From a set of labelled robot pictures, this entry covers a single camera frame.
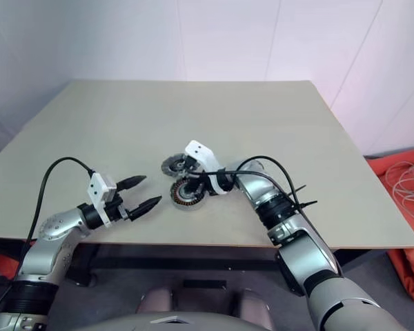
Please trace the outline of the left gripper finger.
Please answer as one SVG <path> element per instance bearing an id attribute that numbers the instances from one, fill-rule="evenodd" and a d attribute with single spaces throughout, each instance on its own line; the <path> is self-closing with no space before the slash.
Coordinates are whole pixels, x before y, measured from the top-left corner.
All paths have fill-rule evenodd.
<path id="1" fill-rule="evenodd" d="M 147 176 L 144 175 L 136 175 L 132 177 L 128 177 L 117 182 L 116 187 L 118 190 L 129 190 L 136 185 L 140 184 L 143 180 L 145 180 Z"/>
<path id="2" fill-rule="evenodd" d="M 139 217 L 144 216 L 150 212 L 162 199 L 162 196 L 150 198 L 143 203 L 140 203 L 135 209 L 128 211 L 128 218 L 135 221 Z"/>

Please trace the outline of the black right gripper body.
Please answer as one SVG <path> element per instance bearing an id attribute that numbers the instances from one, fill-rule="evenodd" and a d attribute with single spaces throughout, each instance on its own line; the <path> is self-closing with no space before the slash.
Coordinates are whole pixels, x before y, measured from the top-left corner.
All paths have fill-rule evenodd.
<path id="1" fill-rule="evenodd" d="M 203 170 L 192 172 L 192 176 L 193 176 L 192 181 L 202 182 L 202 193 L 203 194 L 207 192 L 209 195 L 214 195 L 214 190 L 210 182 L 210 177 L 207 174 L 205 174 Z"/>

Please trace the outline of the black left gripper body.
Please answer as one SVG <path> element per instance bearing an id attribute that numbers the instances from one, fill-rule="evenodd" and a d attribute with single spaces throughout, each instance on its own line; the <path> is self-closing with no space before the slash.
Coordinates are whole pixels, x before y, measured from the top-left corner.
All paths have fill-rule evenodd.
<path id="1" fill-rule="evenodd" d="M 128 210 L 124 207 L 124 200 L 115 193 L 112 201 L 105 203 L 105 212 L 110 221 L 129 219 Z"/>

